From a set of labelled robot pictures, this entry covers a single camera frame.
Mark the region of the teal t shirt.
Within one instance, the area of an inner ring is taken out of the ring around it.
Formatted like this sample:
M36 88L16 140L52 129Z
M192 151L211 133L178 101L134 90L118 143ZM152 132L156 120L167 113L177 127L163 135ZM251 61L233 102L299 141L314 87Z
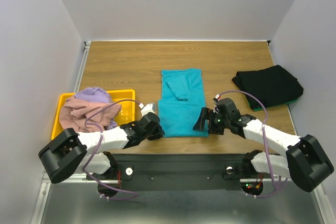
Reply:
M164 137L208 137L193 130L206 106L200 69L162 70L161 99L157 102Z

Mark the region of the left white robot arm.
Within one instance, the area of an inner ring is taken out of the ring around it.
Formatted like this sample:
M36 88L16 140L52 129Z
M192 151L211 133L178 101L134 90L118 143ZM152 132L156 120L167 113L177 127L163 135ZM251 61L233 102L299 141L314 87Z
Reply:
M103 132L77 133L72 128L65 129L38 156L53 184L83 173L110 179L116 175L118 167L110 150L134 147L163 135L159 117L149 112L138 121Z

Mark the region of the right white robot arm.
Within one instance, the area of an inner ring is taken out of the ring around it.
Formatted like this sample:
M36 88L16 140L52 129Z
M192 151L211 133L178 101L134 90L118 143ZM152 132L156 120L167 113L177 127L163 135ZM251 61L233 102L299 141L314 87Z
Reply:
M263 124L252 115L242 115L230 98L215 101L214 109L203 107L193 126L209 134L231 133L276 151L269 155L255 150L245 156L241 170L253 177L258 173L278 175L292 180L300 189L313 191L334 172L334 167L319 141L312 135L291 135Z

